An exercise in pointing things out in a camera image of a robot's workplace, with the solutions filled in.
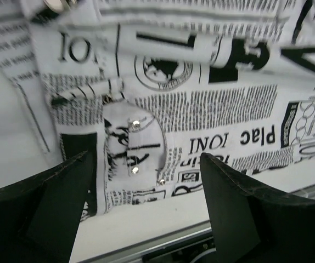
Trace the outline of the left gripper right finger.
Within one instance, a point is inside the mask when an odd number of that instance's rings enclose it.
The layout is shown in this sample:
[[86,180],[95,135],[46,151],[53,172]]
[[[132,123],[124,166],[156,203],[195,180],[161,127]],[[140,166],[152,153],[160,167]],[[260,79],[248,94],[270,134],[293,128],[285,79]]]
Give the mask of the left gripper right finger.
[[315,262],[315,200],[200,157],[216,262]]

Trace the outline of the newspaper print trousers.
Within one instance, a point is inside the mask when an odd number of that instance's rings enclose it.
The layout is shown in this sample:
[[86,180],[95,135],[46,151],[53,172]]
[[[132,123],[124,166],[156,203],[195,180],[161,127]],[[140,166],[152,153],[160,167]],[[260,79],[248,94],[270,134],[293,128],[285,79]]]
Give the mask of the newspaper print trousers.
[[315,159],[315,1],[0,1],[0,69],[46,159],[93,155],[82,220]]

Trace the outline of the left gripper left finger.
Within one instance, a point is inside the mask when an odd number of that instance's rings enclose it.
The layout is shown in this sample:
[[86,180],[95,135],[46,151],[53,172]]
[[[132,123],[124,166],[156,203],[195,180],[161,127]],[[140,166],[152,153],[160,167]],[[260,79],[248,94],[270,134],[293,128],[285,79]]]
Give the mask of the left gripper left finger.
[[0,262],[69,262],[92,172],[81,152],[0,188]]

